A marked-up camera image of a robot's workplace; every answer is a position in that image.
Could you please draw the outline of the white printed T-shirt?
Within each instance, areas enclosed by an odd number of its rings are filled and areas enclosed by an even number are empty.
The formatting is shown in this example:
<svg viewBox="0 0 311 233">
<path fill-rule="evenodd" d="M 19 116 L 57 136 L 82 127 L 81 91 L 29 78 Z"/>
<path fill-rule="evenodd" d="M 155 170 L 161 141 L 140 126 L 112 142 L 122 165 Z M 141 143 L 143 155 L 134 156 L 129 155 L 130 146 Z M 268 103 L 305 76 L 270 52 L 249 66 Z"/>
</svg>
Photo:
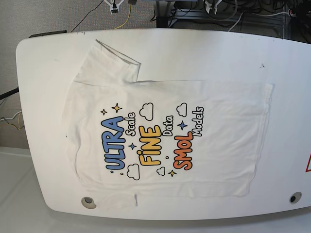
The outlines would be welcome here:
<svg viewBox="0 0 311 233">
<path fill-rule="evenodd" d="M 66 154 L 96 205 L 141 196 L 244 197 L 261 156 L 274 86 L 140 80 L 141 64 L 101 42 L 66 97 Z"/>
</svg>

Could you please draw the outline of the red triangle sticker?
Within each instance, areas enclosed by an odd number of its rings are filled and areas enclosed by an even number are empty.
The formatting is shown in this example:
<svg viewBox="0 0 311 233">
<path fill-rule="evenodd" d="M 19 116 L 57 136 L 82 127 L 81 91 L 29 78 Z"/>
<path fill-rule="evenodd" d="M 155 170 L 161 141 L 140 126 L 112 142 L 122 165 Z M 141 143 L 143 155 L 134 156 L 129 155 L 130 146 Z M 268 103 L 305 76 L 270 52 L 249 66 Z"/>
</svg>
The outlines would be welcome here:
<svg viewBox="0 0 311 233">
<path fill-rule="evenodd" d="M 309 157 L 308 164 L 307 164 L 305 172 L 311 172 L 311 155 Z"/>
</svg>

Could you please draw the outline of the black aluminium frame stand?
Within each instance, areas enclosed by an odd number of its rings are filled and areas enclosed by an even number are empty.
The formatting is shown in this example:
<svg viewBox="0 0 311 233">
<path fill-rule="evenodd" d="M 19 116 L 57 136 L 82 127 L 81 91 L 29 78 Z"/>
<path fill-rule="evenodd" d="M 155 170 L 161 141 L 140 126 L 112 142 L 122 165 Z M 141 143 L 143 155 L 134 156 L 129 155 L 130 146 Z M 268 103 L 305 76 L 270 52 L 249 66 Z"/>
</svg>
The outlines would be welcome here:
<svg viewBox="0 0 311 233">
<path fill-rule="evenodd" d="M 155 0 L 153 12 L 150 21 L 157 28 L 183 22 L 229 32 L 265 29 L 282 39 L 311 42 L 309 0 Z"/>
</svg>

